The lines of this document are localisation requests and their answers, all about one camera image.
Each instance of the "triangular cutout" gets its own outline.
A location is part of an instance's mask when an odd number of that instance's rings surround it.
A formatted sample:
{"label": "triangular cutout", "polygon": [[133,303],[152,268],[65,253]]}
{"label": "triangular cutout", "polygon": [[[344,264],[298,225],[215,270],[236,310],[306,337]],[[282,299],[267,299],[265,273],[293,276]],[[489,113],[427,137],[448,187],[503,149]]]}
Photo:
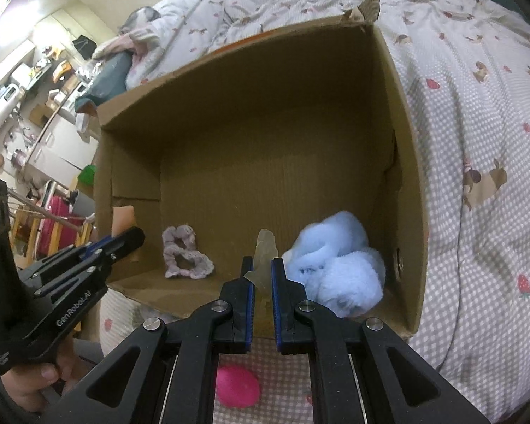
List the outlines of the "triangular cutout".
{"label": "triangular cutout", "polygon": [[133,347],[108,368],[86,391],[89,399],[99,401],[110,408],[117,408],[122,401],[128,381],[139,358],[141,349]]}
{"label": "triangular cutout", "polygon": [[408,406],[418,406],[428,400],[438,398],[440,392],[437,387],[405,359],[397,349],[388,348],[387,355]]}

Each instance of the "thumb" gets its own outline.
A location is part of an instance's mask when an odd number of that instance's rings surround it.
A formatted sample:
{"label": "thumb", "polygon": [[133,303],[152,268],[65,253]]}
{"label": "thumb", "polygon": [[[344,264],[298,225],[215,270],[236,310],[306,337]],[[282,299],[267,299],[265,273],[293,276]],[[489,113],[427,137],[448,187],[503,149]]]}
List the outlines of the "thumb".
{"label": "thumb", "polygon": [[39,412],[47,404],[40,394],[41,389],[59,379],[55,365],[18,365],[2,377],[2,384],[10,398],[29,412]]}

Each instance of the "human hand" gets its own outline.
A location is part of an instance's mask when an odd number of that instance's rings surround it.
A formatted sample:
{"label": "human hand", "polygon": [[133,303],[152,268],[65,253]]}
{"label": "human hand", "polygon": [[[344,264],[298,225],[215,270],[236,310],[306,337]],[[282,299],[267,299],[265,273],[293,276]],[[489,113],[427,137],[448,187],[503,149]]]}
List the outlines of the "human hand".
{"label": "human hand", "polygon": [[75,386],[88,372],[85,364],[75,354],[73,336],[69,335],[59,345],[56,365],[17,365],[2,375],[2,384],[10,398],[26,411],[43,412],[47,401],[41,389],[65,381],[63,394]]}

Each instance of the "metal screw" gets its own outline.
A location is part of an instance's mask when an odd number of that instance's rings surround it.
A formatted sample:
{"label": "metal screw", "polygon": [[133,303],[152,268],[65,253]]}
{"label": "metal screw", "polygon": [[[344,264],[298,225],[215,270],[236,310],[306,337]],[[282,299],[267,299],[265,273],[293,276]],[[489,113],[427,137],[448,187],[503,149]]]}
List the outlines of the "metal screw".
{"label": "metal screw", "polygon": [[228,302],[224,300],[216,300],[212,303],[212,311],[223,313],[228,308]]}
{"label": "metal screw", "polygon": [[383,327],[385,326],[383,321],[377,317],[370,317],[365,322],[365,325],[368,327],[369,330],[373,330],[373,331],[382,330]]}
{"label": "metal screw", "polygon": [[161,319],[158,319],[157,317],[150,317],[148,319],[145,319],[145,322],[143,323],[143,327],[147,331],[159,330],[160,326],[161,326]]}
{"label": "metal screw", "polygon": [[303,300],[298,304],[298,308],[304,313],[311,313],[315,310],[316,305],[314,304],[314,301]]}

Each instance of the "pink ball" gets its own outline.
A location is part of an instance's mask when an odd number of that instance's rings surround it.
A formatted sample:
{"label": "pink ball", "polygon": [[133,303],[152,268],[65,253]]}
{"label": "pink ball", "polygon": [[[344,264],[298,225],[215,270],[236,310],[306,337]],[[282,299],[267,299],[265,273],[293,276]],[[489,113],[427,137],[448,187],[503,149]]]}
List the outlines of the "pink ball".
{"label": "pink ball", "polygon": [[216,396],[228,408],[247,408],[259,400],[259,381],[249,370],[239,365],[218,367]]}

